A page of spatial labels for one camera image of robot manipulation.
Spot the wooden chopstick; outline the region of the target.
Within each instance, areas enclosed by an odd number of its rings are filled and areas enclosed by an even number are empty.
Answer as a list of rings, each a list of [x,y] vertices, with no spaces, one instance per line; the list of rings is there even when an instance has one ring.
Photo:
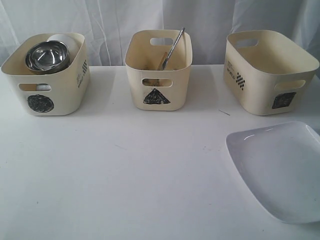
[[[164,52],[163,55],[162,55],[162,58],[160,60],[160,63],[157,67],[157,71],[161,71],[162,70],[162,65],[163,65],[163,62],[165,61],[166,57],[167,57],[168,53],[167,52]]]

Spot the steel table knife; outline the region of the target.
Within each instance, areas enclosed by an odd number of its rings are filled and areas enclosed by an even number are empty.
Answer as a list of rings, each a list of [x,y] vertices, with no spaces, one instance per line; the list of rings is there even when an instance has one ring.
[[[164,58],[164,60],[163,60],[163,62],[162,62],[162,64],[161,64],[161,66],[160,66],[160,70],[161,70],[161,71],[165,70],[165,68],[166,68],[166,66],[167,66],[167,64],[168,64],[168,61],[170,60],[171,55],[173,54],[173,52],[174,52],[177,44],[179,43],[179,40],[181,39],[182,35],[184,34],[184,32],[185,32],[185,28],[183,27],[183,28],[180,30],[178,36],[176,37],[173,45],[172,45],[171,48],[170,48],[168,54],[166,55],[166,57]]]

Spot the white ceramic bowl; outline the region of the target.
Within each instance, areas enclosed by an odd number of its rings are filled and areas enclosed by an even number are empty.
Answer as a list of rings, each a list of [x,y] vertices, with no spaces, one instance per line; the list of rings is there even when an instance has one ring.
[[[61,34],[61,33],[54,34],[54,35],[50,36],[47,40],[48,41],[59,41],[59,42],[62,42],[66,45],[66,47],[69,51],[69,55],[70,55],[70,64],[73,62],[78,51],[80,50],[80,47],[77,44],[77,42],[72,37],[70,37],[66,34]]]

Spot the steel mug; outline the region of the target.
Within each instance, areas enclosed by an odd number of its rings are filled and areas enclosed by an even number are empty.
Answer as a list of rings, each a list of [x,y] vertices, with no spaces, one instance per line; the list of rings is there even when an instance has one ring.
[[[51,86],[46,83],[39,83],[36,85],[36,91],[38,92],[50,91],[51,89],[52,89]]]

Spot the white square plate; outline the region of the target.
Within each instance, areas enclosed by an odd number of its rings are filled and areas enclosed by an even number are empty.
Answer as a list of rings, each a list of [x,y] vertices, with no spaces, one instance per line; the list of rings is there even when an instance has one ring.
[[[320,220],[320,136],[301,121],[233,132],[230,158],[258,203],[286,224]]]

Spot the stainless steel bowl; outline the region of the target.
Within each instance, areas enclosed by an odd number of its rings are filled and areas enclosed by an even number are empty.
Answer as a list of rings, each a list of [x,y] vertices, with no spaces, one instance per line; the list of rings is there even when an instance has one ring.
[[[49,75],[68,68],[71,56],[61,41],[42,41],[31,47],[25,55],[25,66],[36,75]]]

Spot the cream bin with triangle mark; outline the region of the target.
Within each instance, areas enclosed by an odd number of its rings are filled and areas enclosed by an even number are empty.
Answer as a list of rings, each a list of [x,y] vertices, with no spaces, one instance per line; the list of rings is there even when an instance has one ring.
[[[186,101],[193,49],[190,35],[180,38],[165,70],[157,70],[170,45],[153,45],[151,39],[175,40],[179,30],[142,30],[129,43],[125,65],[133,104],[147,111],[175,111]]]

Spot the cream bin with circle mark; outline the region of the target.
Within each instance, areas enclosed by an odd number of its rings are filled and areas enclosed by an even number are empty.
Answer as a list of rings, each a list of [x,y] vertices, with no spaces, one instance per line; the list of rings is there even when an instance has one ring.
[[[25,56],[34,45],[46,41],[51,33],[42,33],[26,39],[3,63],[1,71],[7,79],[21,107],[33,116],[63,116],[76,111],[86,92],[90,69],[85,37],[68,32],[79,46],[79,51],[63,71],[37,75],[25,65]],[[37,84],[48,84],[50,91],[36,91]]]

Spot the white curtain backdrop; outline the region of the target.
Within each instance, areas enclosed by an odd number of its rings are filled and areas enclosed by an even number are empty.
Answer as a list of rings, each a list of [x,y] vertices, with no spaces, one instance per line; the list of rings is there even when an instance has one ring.
[[[227,36],[251,30],[279,32],[320,56],[317,0],[3,0],[0,60],[34,35],[80,33],[92,66],[122,66],[136,32],[181,28],[196,65],[222,64]]]

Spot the cream bin with square mark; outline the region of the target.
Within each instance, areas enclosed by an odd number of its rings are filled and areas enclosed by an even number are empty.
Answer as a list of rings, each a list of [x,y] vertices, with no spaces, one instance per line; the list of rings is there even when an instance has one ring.
[[[223,79],[241,106],[258,116],[294,110],[320,62],[273,30],[227,36]]]

